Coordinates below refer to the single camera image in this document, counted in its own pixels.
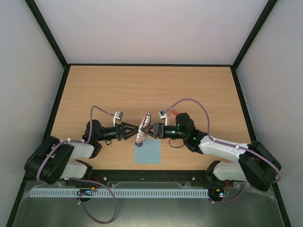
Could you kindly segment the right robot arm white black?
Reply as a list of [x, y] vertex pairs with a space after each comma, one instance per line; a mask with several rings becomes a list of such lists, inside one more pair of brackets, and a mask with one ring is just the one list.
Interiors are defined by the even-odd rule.
[[280, 178], [281, 165], [259, 141], [235, 143], [212, 137], [198, 130], [187, 113], [176, 116], [176, 125], [154, 123], [143, 125], [141, 131], [155, 139], [181, 139], [192, 152], [226, 159], [217, 162], [206, 179], [211, 185], [221, 181], [248, 182], [260, 191], [267, 191]]

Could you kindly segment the blue cleaning cloth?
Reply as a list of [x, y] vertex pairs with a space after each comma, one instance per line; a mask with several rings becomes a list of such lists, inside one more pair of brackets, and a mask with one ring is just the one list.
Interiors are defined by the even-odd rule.
[[134, 147], [134, 162], [137, 164], [160, 164], [161, 141], [147, 139], [142, 147]]

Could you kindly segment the striped newspaper print glasses case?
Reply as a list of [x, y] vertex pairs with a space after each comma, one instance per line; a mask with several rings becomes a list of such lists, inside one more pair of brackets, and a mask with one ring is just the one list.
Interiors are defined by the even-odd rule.
[[136, 140], [135, 140], [136, 147], [142, 147], [143, 144], [145, 143], [147, 135], [143, 131], [143, 128], [149, 126], [150, 121], [151, 121], [151, 114], [145, 113], [140, 121], [139, 129], [137, 131]]

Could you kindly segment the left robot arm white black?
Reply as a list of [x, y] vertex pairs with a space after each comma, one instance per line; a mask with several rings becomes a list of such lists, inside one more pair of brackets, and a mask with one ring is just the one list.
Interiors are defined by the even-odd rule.
[[82, 158], [95, 158], [102, 149], [100, 141], [127, 140], [138, 131], [138, 126], [122, 122], [103, 127], [98, 120], [87, 123], [82, 140], [64, 140], [48, 136], [26, 161], [24, 170], [36, 180], [54, 184], [64, 178], [84, 177], [89, 164]]

